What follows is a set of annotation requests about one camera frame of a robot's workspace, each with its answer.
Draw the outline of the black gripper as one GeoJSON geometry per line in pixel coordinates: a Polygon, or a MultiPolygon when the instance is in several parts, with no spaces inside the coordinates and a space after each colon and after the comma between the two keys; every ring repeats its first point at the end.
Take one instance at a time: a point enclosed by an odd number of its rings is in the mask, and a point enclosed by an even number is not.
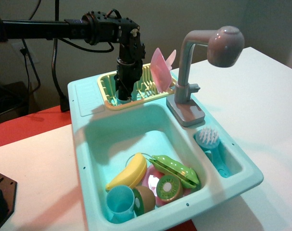
{"type": "Polygon", "coordinates": [[[142,76],[142,66],[142,59],[129,64],[117,58],[117,71],[114,80],[115,90],[118,91],[118,99],[123,99],[125,92],[127,100],[137,100],[137,85],[135,82],[139,81],[142,76]]]}

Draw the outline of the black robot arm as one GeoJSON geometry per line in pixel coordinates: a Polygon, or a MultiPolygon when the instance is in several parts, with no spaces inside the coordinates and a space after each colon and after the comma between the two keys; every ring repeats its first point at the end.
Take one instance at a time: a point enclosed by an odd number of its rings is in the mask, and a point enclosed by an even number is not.
{"type": "Polygon", "coordinates": [[[142,75],[145,46],[140,26],[113,9],[107,13],[91,11],[81,19],[56,21],[1,20],[0,42],[9,39],[83,39],[89,45],[118,43],[115,90],[120,100],[130,100],[134,84],[142,75]]]}

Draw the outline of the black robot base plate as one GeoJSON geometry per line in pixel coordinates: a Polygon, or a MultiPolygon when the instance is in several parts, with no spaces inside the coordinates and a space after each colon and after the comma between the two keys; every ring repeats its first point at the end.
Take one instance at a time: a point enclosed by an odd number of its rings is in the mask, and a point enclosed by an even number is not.
{"type": "Polygon", "coordinates": [[[17,182],[0,173],[0,228],[13,214],[17,182]]]}

